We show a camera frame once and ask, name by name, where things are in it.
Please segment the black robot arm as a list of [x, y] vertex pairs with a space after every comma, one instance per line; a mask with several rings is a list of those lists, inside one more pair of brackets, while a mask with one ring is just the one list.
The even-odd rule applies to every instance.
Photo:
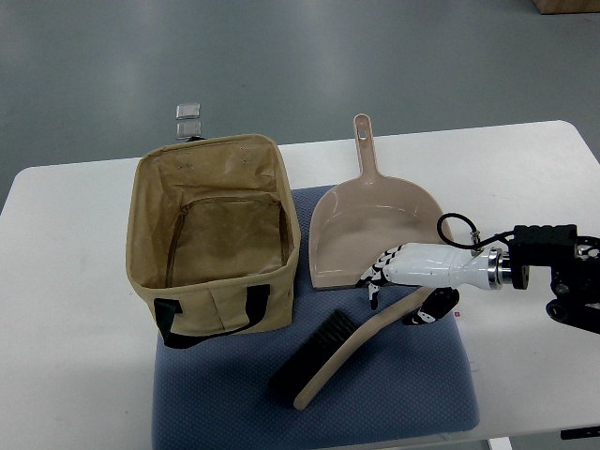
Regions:
[[[460, 244], [443, 231], [449, 218], [464, 221], [471, 228], [472, 242]], [[511, 231], [482, 240], [474, 223], [459, 213], [438, 218], [436, 229], [445, 244], [454, 248], [481, 251], [502, 242], [507, 251], [499, 256], [492, 274], [498, 280], [509, 277], [518, 290], [528, 287], [531, 267], [550, 269], [550, 289], [555, 298], [547, 303], [547, 315], [557, 323], [597, 334], [599, 332], [599, 239], [580, 235], [578, 227], [567, 225], [517, 225]]]

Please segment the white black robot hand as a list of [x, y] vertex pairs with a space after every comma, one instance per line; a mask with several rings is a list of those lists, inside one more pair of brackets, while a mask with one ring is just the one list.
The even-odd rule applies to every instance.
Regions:
[[406, 325], [435, 323], [459, 301], [458, 287], [498, 290], [505, 257], [497, 248], [471, 251], [448, 245], [409, 243], [386, 250], [358, 279], [367, 286], [373, 309], [378, 307], [379, 289], [387, 284], [430, 288], [424, 303], [402, 317]]

